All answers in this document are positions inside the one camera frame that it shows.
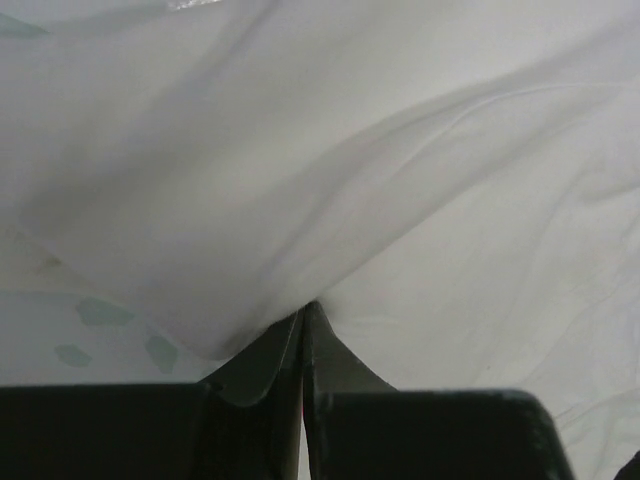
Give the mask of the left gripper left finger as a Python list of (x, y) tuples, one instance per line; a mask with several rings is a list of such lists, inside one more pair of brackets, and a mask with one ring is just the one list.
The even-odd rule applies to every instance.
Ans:
[(5, 387), (5, 479), (293, 479), (302, 317), (195, 383)]

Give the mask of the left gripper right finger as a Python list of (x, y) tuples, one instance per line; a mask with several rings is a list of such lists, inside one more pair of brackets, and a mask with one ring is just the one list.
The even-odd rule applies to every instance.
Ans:
[(303, 311), (304, 424), (314, 479), (570, 479), (547, 411), (518, 390), (398, 390)]

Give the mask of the white t shirt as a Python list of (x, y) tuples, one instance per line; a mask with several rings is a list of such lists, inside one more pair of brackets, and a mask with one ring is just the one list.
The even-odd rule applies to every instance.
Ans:
[(639, 450), (635, 1), (5, 1), (1, 381), (190, 382), (319, 301), (403, 389)]

